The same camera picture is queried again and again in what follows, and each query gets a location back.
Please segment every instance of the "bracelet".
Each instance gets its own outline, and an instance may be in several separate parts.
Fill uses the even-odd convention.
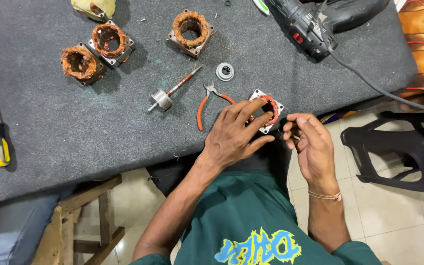
[[[337,193],[336,195],[333,196],[325,196],[325,195],[319,195],[316,193],[313,193],[309,190],[309,195],[318,199],[333,199],[336,201],[341,201],[342,197],[341,197],[341,191],[339,193]]]

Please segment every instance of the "wooden stool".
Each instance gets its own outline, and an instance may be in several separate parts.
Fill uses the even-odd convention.
[[[121,174],[102,182],[88,182],[81,192],[58,203],[51,223],[46,226],[32,265],[73,265],[74,252],[94,254],[86,265],[100,265],[125,234],[125,228],[114,229],[111,190],[122,183]],[[78,222],[81,207],[99,198],[101,242],[73,240],[74,224]]]

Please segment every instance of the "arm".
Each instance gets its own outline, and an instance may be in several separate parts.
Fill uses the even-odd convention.
[[[309,192],[337,195],[340,189],[334,172],[330,132],[312,114],[290,114],[287,121],[284,140],[287,147],[297,149],[299,167],[309,184]],[[309,196],[309,235],[329,253],[351,241],[342,200]]]
[[[221,111],[205,139],[201,155],[184,180],[163,202],[138,240],[133,261],[155,253],[170,256],[190,222],[200,196],[215,177],[225,167],[250,157],[265,143],[274,140],[273,136],[262,136],[250,143],[258,129],[272,117],[272,112],[264,113],[245,127],[250,115],[266,103],[266,100],[243,100]]]

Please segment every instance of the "yellow paper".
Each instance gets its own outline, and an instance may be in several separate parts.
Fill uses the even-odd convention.
[[[98,8],[103,10],[109,19],[112,18],[115,11],[115,0],[71,0],[71,5],[74,9],[94,20],[101,21],[101,19],[91,11],[91,3],[94,3]]]

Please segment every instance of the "graphic print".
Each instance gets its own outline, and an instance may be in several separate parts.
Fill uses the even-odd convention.
[[[250,237],[242,243],[223,240],[223,247],[215,254],[218,262],[228,265],[269,265],[277,259],[281,262],[290,261],[301,255],[302,248],[292,239],[290,232],[279,230],[268,237],[261,228],[260,234],[252,231]]]

